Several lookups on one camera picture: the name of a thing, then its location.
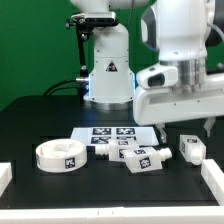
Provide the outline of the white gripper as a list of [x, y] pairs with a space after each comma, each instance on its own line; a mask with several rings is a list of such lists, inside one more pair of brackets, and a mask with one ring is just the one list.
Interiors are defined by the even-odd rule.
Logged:
[[143, 89], [138, 87], [133, 102], [133, 117], [140, 126], [157, 124], [160, 139], [167, 142], [165, 124], [207, 118], [207, 136], [217, 116], [224, 115], [224, 73], [207, 76], [200, 89], [191, 93], [175, 94], [171, 88]]

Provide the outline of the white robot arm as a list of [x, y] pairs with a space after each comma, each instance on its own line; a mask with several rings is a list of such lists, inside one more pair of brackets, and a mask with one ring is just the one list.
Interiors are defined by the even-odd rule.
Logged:
[[207, 47], [224, 23], [224, 0], [156, 0], [147, 6], [138, 31], [158, 62], [130, 41], [115, 20], [117, 9], [150, 0], [70, 0], [72, 20], [91, 27], [93, 69], [84, 100], [103, 109], [131, 103], [140, 126], [224, 115], [224, 73], [206, 72]]

